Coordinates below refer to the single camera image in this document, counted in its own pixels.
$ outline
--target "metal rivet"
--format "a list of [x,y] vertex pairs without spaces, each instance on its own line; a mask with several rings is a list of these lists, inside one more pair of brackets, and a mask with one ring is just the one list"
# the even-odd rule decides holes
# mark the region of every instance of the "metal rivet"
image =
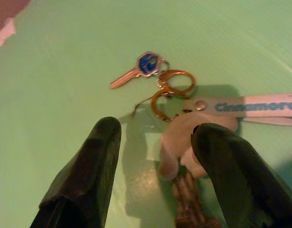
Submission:
[[207,108],[207,104],[204,101],[197,101],[195,103],[195,109],[198,111],[203,111]]

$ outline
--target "green surface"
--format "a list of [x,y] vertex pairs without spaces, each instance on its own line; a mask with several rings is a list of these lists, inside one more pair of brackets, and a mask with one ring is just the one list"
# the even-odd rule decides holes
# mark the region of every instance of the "green surface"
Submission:
[[[156,79],[109,89],[145,51],[195,75],[197,95],[292,93],[292,0],[34,0],[15,25],[0,48],[0,228],[31,224],[104,116],[123,131],[106,227],[173,227],[175,202],[156,173],[166,124],[147,103],[127,116]],[[240,134],[292,188],[292,127],[242,123]],[[201,188],[223,220],[210,180]]]

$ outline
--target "blue key head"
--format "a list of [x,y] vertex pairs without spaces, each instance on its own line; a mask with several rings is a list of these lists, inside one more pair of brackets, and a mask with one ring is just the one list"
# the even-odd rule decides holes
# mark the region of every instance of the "blue key head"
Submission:
[[146,52],[138,58],[138,68],[144,75],[150,76],[159,70],[161,57],[154,52]]

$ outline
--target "gold carabiner clip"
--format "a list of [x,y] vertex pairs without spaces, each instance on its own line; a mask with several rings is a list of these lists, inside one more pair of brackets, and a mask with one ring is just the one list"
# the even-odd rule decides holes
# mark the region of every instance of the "gold carabiner clip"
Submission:
[[[192,83],[191,85],[185,89],[185,90],[178,90],[170,86],[168,83],[168,80],[174,76],[187,76],[191,79]],[[195,87],[195,78],[192,74],[183,71],[183,70],[167,70],[163,72],[159,78],[158,78],[158,85],[160,86],[160,90],[156,92],[152,97],[151,97],[151,109],[156,115],[156,117],[160,118],[163,121],[170,122],[174,118],[177,117],[175,115],[174,117],[170,118],[167,117],[164,113],[162,113],[156,106],[156,100],[161,97],[161,96],[169,96],[169,95],[179,95],[179,96],[184,96],[186,97],[186,94],[188,94],[190,91],[192,91]]]

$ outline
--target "key ring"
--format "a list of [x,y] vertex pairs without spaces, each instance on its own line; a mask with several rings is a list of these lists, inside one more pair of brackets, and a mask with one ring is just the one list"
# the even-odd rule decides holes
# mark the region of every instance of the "key ring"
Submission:
[[[168,80],[170,78],[172,78],[174,76],[178,76],[178,75],[184,75],[184,76],[187,76],[191,79],[192,83],[187,89],[178,90],[178,89],[175,89],[172,86],[170,86],[170,84],[168,83]],[[183,71],[183,70],[168,70],[159,76],[157,82],[158,82],[158,85],[161,89],[151,97],[151,109],[154,112],[154,114],[156,115],[156,117],[160,118],[163,121],[170,122],[174,118],[176,118],[177,115],[175,115],[172,118],[167,117],[165,114],[163,114],[157,108],[156,100],[161,96],[167,97],[169,95],[180,95],[180,96],[186,97],[186,94],[188,94],[190,91],[192,91],[193,88],[195,87],[195,78],[192,74],[190,74],[186,71]]]

